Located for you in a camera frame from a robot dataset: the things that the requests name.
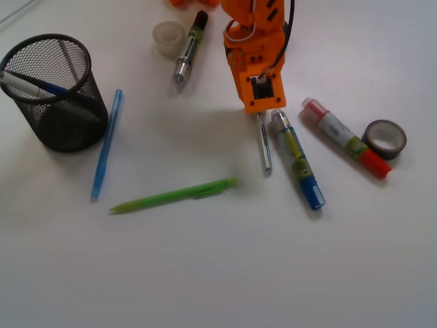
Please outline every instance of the pen clip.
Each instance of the pen clip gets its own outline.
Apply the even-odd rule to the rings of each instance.
[[[222,187],[209,187],[204,190],[194,192],[191,197],[202,198],[202,197],[214,195],[216,193],[221,193],[222,191],[223,191]]]

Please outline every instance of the black mesh pen holder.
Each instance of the black mesh pen holder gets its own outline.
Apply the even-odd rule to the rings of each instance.
[[[0,71],[53,95],[40,98],[0,83],[38,139],[50,149],[76,152],[104,135],[108,111],[91,72],[91,57],[79,41],[60,34],[30,38],[5,56]]]

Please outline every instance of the blue pencil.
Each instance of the blue pencil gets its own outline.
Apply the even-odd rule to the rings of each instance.
[[[91,191],[91,199],[97,200],[100,195],[100,190],[103,185],[104,173],[107,170],[107,161],[109,149],[111,148],[112,137],[114,136],[115,123],[117,122],[120,105],[122,103],[123,92],[117,89],[115,92],[114,103],[112,105],[111,116],[109,117],[107,133],[104,136],[102,151],[98,158],[96,176],[94,177],[93,189]]]

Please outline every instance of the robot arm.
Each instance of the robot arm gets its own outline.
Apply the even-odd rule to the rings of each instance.
[[[223,34],[227,61],[246,112],[285,107],[281,69],[294,0],[286,33],[284,0],[222,0],[222,7],[233,18]]]

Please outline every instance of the green mechanical pencil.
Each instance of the green mechanical pencil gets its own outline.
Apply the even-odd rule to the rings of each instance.
[[[133,200],[131,202],[116,206],[111,210],[114,214],[129,213],[136,210],[143,210],[145,208],[167,204],[170,202],[176,202],[178,200],[185,200],[187,198],[201,198],[216,195],[217,193],[221,193],[222,191],[230,187],[236,187],[237,185],[237,179],[230,178],[207,184],[201,184],[196,187],[170,191],[169,193],[162,193],[160,195],[143,198],[141,200]]]

